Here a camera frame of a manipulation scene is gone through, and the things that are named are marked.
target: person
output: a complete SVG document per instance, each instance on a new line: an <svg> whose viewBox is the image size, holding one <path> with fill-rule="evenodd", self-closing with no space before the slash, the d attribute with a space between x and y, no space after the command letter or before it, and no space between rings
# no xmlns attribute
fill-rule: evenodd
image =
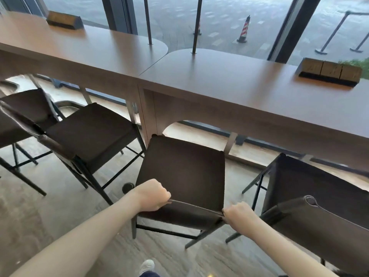
<svg viewBox="0 0 369 277"><path fill-rule="evenodd" d="M169 203L170 196L155 179L135 187L115 204L44 248L11 277L85 276L127 221L139 212L158 210ZM223 212L235 231L255 241L289 277L337 277L262 221L245 202L225 208ZM145 261L139 274L157 277L154 262Z"/></svg>

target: red and white striped cone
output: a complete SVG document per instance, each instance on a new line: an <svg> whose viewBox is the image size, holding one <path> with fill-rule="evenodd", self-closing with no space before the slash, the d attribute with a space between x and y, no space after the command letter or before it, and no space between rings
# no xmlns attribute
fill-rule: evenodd
<svg viewBox="0 0 369 277"><path fill-rule="evenodd" d="M200 21L199 21L199 31L197 32L198 35L201 35L201 32L200 32Z"/></svg>
<svg viewBox="0 0 369 277"><path fill-rule="evenodd" d="M245 43L245 42L247 42L246 41L246 37L247 37L247 29L249 28L249 23L250 23L250 16L248 16L246 18L245 25L242 28L241 35L239 36L239 39L237 39L237 42L239 42L239 43Z"/></svg>

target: paved ground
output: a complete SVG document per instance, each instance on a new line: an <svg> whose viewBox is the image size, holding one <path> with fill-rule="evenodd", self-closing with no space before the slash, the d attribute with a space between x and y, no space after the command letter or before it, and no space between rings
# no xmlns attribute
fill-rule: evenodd
<svg viewBox="0 0 369 277"><path fill-rule="evenodd" d="M203 0L198 47L266 59L292 0ZM80 15L83 19L107 24L101 0L45 0L51 10ZM134 0L139 35L147 35L143 0ZM197 0L149 0L152 35L166 43L169 52L191 48ZM346 10L369 13L369 0L322 0L296 46L289 64L303 57L331 61L369 57L369 40L363 53L354 53L369 32L369 16L349 16L326 51L317 55ZM234 42L246 17L251 21L247 43Z"/></svg>

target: hand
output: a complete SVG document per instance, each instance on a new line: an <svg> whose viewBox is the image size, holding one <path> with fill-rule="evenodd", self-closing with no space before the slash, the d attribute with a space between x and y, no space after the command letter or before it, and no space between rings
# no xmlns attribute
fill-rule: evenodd
<svg viewBox="0 0 369 277"><path fill-rule="evenodd" d="M160 207L168 204L170 192L155 179L148 180L136 186L128 194L136 197L140 204L140 212L156 211Z"/></svg>
<svg viewBox="0 0 369 277"><path fill-rule="evenodd" d="M253 239L258 222L261 219L255 214L250 206L245 202L237 203L223 209L227 223L238 233Z"/></svg>

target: chair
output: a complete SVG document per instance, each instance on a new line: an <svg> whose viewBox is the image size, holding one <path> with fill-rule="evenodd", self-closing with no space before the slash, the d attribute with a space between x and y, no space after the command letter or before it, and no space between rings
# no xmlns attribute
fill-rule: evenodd
<svg viewBox="0 0 369 277"><path fill-rule="evenodd" d="M137 224L136 229L192 239L188 248L224 225L224 152L165 136L153 135L142 162L136 185L158 180L172 194L172 203L140 217L201 230L198 236Z"/></svg>
<svg viewBox="0 0 369 277"><path fill-rule="evenodd" d="M44 130L58 122L57 116L58 113L60 113L58 108L54 106L49 97L40 88L4 96L0 98L0 101L6 102L21 114L36 121ZM30 156L29 153L27 153L20 145L17 144L17 142L29 137L30 134L16 126L16 124L14 124L14 122L8 116L0 112L0 148L12 145L15 161L15 165L12 166L3 158L0 158L0 165L45 196L46 193L42 189L36 186L20 172L20 167L30 162L33 162L35 165L37 165L37 159L52 152L47 152L37 157ZM29 160L19 163L17 150L23 153L27 158L29 158Z"/></svg>
<svg viewBox="0 0 369 277"><path fill-rule="evenodd" d="M81 184L91 186L109 205L113 202L104 189L146 150L136 124L97 103L81 108L45 131L4 102L0 102L0 110L51 149ZM127 147L136 138L142 148L140 153ZM93 174L124 147L136 156L101 187Z"/></svg>
<svg viewBox="0 0 369 277"><path fill-rule="evenodd" d="M369 272L369 193L280 154L242 193L270 173L261 218L275 230L353 275ZM230 236L226 242L239 237Z"/></svg>

